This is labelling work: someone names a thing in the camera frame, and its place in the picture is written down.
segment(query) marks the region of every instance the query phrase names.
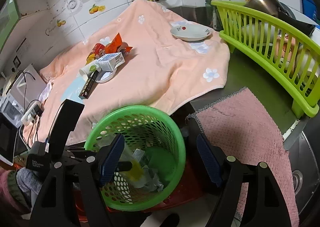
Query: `green plastic basket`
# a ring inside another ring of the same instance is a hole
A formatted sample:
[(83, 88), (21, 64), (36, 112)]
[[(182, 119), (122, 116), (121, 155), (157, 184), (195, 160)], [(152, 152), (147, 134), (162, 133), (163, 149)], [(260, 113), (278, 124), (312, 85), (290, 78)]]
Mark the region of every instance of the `green plastic basket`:
[[(230, 52), (233, 52), (235, 48), (239, 49), (273, 76), (292, 96), (292, 110), (297, 118), (304, 113), (309, 117), (314, 117), (319, 111), (317, 102), (320, 99), (320, 80), (315, 76), (319, 66), (319, 45), (286, 22), (244, 7), (244, 3), (213, 0), (211, 4), (217, 6), (224, 29), (220, 31), (220, 37), (228, 42)], [(268, 26), (266, 35), (264, 35), (265, 30), (261, 29), (260, 36), (258, 36), (259, 23), (262, 28)], [(248, 28), (241, 30), (240, 28), (244, 25)], [(273, 29), (281, 31), (278, 55), (275, 54), (278, 33), (274, 33), (272, 37)], [(288, 42), (290, 43), (288, 43), (284, 59), (280, 62), (286, 34), (289, 35)], [(292, 38), (296, 41), (291, 59), (295, 60), (295, 64), (291, 61), (289, 67), (285, 69), (286, 65), (283, 64), (287, 64)], [(297, 53), (300, 54), (298, 60), (296, 60)], [(313, 66), (310, 65), (312, 58), (315, 60)], [(302, 66), (303, 60), (306, 60), (305, 67)]]
[(100, 189), (106, 205), (121, 211), (141, 211), (159, 204), (176, 188), (184, 171), (186, 149), (178, 126), (158, 109), (128, 106), (104, 117), (91, 131), (85, 149), (98, 151), (99, 140), (114, 133), (122, 133), (132, 151), (151, 146), (168, 150), (175, 159), (176, 171), (161, 192), (149, 193), (132, 187), (121, 173), (115, 173), (114, 181)]

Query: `blue gripper pad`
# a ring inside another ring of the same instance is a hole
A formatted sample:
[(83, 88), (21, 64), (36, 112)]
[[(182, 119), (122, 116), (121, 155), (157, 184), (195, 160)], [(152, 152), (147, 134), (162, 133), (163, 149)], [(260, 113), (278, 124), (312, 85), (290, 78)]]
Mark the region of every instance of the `blue gripper pad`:
[(124, 150), (124, 136), (122, 134), (117, 134), (115, 139), (110, 144), (111, 150), (107, 155), (106, 159), (100, 166), (100, 178), (99, 184), (104, 186), (106, 183), (110, 182), (115, 169), (118, 165), (122, 151)]
[(201, 134), (198, 135), (196, 144), (211, 182), (215, 183), (218, 187), (221, 187), (223, 184), (223, 179), (221, 177), (220, 164)]

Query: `white appliance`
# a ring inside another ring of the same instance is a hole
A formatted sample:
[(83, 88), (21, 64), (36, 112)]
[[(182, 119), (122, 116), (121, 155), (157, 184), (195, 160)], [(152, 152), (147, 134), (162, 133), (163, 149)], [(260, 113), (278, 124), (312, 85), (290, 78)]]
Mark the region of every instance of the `white appliance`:
[(29, 65), (14, 81), (6, 96), (1, 100), (1, 113), (15, 126), (21, 125), (21, 118), (28, 105), (38, 100), (46, 87), (46, 83), (38, 75), (32, 65)]

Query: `silver screw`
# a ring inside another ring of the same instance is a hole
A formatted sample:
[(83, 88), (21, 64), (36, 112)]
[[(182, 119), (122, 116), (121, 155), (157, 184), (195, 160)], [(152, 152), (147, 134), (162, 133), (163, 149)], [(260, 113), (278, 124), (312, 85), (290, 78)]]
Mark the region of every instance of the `silver screw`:
[(92, 163), (93, 161), (95, 161), (96, 160), (96, 158), (95, 157), (93, 157), (93, 156), (91, 156), (91, 157), (87, 157), (87, 162), (88, 163)]
[(61, 162), (56, 162), (55, 164), (54, 164), (54, 168), (59, 168), (59, 167), (61, 167), (62, 166), (62, 163)]
[(235, 162), (236, 161), (236, 158), (234, 156), (227, 156), (227, 160), (229, 162)]
[(262, 168), (267, 168), (267, 167), (268, 167), (267, 163), (265, 163), (265, 162), (260, 162), (259, 165), (260, 165)]

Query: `ribbed green cuff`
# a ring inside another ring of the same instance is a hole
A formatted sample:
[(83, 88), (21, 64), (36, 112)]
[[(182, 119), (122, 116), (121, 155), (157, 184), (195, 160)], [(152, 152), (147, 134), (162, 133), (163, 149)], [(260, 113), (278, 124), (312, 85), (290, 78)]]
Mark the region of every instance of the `ribbed green cuff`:
[(23, 197), (21, 190), (18, 187), (16, 180), (16, 171), (10, 171), (8, 174), (8, 190), (11, 196), (25, 208), (30, 209), (30, 206), (27, 204), (26, 200)]

